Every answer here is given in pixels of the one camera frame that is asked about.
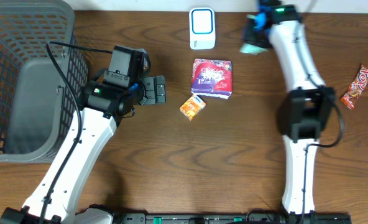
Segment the orange juice carton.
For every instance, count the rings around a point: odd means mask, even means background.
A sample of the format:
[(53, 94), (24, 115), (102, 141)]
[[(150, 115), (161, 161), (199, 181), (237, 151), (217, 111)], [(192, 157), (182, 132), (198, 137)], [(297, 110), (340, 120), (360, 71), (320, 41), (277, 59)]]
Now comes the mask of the orange juice carton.
[(190, 121), (206, 106), (206, 103), (197, 95), (192, 95), (186, 102), (181, 105), (180, 112), (183, 113)]

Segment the teal white snack packet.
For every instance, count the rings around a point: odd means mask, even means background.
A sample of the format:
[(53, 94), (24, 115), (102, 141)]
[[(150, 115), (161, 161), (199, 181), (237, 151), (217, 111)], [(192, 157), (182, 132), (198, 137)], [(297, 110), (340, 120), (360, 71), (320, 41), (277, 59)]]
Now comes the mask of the teal white snack packet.
[(244, 54), (252, 54), (252, 55), (257, 55), (257, 54), (261, 54), (264, 52), (267, 52), (268, 50), (262, 47), (258, 47), (256, 45), (252, 45), (252, 44), (247, 44), (247, 43), (243, 43), (241, 49), (240, 49), (240, 53), (244, 53)]

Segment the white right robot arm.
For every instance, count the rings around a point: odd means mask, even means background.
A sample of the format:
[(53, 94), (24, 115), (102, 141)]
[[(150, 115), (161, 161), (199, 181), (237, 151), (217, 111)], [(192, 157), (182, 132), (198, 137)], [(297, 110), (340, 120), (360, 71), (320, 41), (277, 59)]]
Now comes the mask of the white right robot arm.
[(271, 0), (260, 0), (257, 7), (257, 15), (247, 18), (242, 52), (274, 49), (284, 75), (287, 95), (276, 114), (286, 153), (284, 221), (314, 223), (315, 157), (333, 109), (334, 90), (326, 86), (315, 66), (306, 40), (305, 17), (296, 7)]

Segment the red chocolate bar wrapper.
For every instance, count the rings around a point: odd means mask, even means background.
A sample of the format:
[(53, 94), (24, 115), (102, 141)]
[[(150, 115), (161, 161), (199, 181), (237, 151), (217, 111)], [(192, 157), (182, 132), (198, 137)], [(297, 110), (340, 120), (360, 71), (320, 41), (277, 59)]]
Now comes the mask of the red chocolate bar wrapper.
[(362, 64), (357, 75), (341, 97), (341, 101), (351, 110), (368, 84), (368, 68)]

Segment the purple pink tissue pack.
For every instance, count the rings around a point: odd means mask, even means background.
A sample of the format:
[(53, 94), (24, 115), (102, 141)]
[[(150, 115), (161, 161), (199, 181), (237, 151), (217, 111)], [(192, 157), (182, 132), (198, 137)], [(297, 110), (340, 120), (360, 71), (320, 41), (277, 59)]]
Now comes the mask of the purple pink tissue pack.
[(232, 94), (232, 63), (229, 60), (196, 58), (191, 92), (195, 95), (229, 99)]

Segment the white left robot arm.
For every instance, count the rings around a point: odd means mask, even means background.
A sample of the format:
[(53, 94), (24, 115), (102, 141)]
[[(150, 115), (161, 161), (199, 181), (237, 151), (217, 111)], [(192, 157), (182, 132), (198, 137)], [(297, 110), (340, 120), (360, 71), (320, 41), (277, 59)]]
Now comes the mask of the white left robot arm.
[(45, 177), (20, 210), (5, 209), (0, 223), (113, 223), (114, 212), (102, 206), (77, 213), (81, 192), (100, 152), (121, 120), (134, 115), (134, 106), (166, 102), (165, 78), (141, 78), (122, 88), (90, 81), (80, 100), (80, 112)]

